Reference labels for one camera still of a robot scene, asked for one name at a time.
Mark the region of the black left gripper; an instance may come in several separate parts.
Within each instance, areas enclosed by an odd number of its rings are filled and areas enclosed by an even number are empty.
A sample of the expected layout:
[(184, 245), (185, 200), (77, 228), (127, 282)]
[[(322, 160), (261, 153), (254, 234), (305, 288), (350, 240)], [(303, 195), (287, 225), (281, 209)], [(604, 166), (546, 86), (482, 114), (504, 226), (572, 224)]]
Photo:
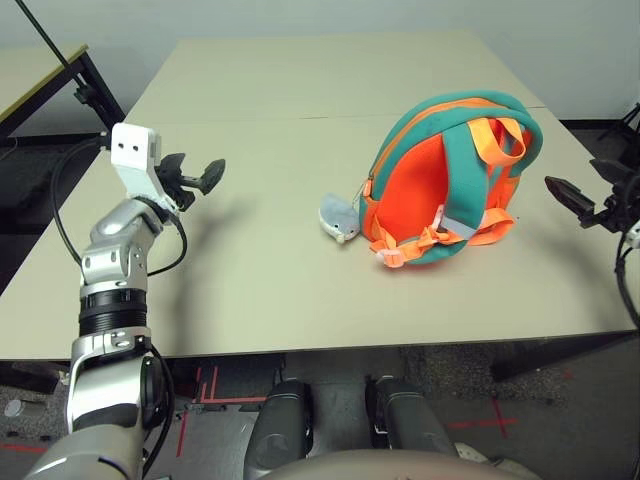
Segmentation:
[(195, 190), (208, 195), (222, 179), (225, 159), (212, 161), (200, 178), (182, 175), (184, 153), (172, 153), (162, 158), (158, 166), (158, 179), (164, 192), (174, 201), (179, 211), (186, 211), (195, 202)]

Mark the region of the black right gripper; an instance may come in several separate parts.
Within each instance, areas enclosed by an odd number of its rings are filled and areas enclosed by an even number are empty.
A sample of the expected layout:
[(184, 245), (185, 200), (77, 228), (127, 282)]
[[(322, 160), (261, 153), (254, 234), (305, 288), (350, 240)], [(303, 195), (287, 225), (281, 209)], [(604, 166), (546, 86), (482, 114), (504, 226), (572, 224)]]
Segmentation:
[(546, 176), (547, 190), (564, 207), (576, 215), (584, 229), (602, 226), (610, 233), (625, 233), (639, 221), (639, 175), (615, 161), (589, 161), (601, 178), (613, 185), (604, 201), (604, 209), (595, 213), (595, 203), (568, 180)]

